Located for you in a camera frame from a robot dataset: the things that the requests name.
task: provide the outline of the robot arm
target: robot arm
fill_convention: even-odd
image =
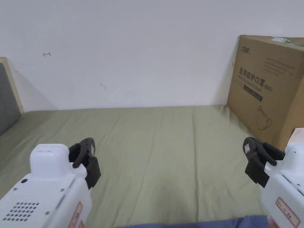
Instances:
[[[304,143],[291,143],[285,153],[248,137],[245,173],[259,185],[261,201],[280,228],[304,227]]]
[[[82,228],[90,213],[90,188],[101,176],[92,138],[70,148],[39,144],[27,174],[1,199],[0,227]]]

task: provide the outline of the wooden headboard frame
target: wooden headboard frame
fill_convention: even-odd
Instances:
[[[0,57],[0,133],[24,113],[17,88],[5,57]]]

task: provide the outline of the green bed sheet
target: green bed sheet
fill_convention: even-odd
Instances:
[[[37,144],[93,137],[102,176],[85,227],[261,215],[244,172],[248,136],[227,106],[28,112],[0,136],[0,194],[30,172]]]

